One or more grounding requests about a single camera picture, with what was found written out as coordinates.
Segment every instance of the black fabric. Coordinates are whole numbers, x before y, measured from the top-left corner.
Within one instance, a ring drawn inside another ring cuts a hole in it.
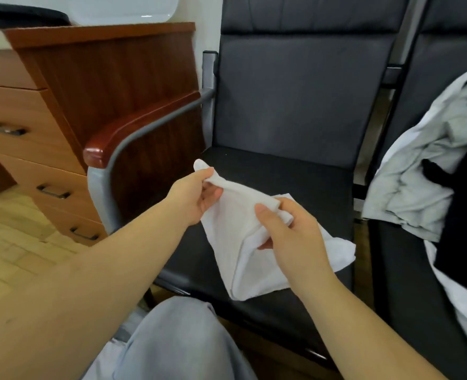
[[[467,153],[453,174],[426,159],[422,167],[427,179],[453,189],[434,267],[467,288]]]
[[[224,147],[209,148],[201,158],[228,180],[269,195],[290,193],[332,236],[352,240],[351,172]],[[352,288],[352,265],[337,276]],[[201,224],[186,231],[156,283],[210,301],[220,316],[248,323],[290,349],[300,347],[299,353],[311,349],[330,357],[306,309],[289,289],[247,301],[229,298]]]
[[[431,0],[424,33],[467,33],[467,0]]]
[[[389,147],[415,126],[432,102],[459,76],[467,72],[467,36],[423,34],[417,39],[409,72],[387,126],[371,171]]]
[[[423,241],[395,224],[368,224],[376,312],[448,379],[467,379],[467,338]]]
[[[0,29],[70,25],[65,13],[35,6],[0,3]]]
[[[223,35],[214,144],[353,170],[393,41]]]
[[[408,0],[223,0],[222,33],[397,32]]]

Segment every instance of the drawer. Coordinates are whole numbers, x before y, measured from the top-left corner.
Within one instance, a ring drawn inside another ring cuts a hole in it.
[[[0,50],[0,86],[26,89],[45,88],[43,82],[35,83],[14,50]]]
[[[78,243],[94,245],[107,237],[107,232],[100,223],[47,207],[39,199],[34,199],[34,202],[60,233]]]
[[[101,222],[89,196],[87,177],[4,154],[0,154],[0,163],[43,205]]]
[[[84,175],[47,108],[48,93],[0,87],[0,153]]]

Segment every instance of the gray backrest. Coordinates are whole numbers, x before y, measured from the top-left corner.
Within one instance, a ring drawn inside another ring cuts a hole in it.
[[[224,0],[214,145],[352,170],[408,0]]]
[[[429,0],[400,97],[371,166],[423,117],[432,102],[467,71],[467,0]]]

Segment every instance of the gray pants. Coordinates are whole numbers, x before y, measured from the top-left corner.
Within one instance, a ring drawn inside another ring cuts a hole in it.
[[[172,297],[144,318],[119,357],[115,380],[256,380],[211,304]]]

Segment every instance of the wooden floor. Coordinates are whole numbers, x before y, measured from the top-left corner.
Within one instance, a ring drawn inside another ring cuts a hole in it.
[[[356,288],[372,307],[367,227],[355,224]],[[0,193],[0,299],[54,265],[88,249],[61,235],[18,186]],[[171,294],[154,288],[156,300]],[[225,320],[222,323],[251,362],[260,380],[337,380],[341,376]]]

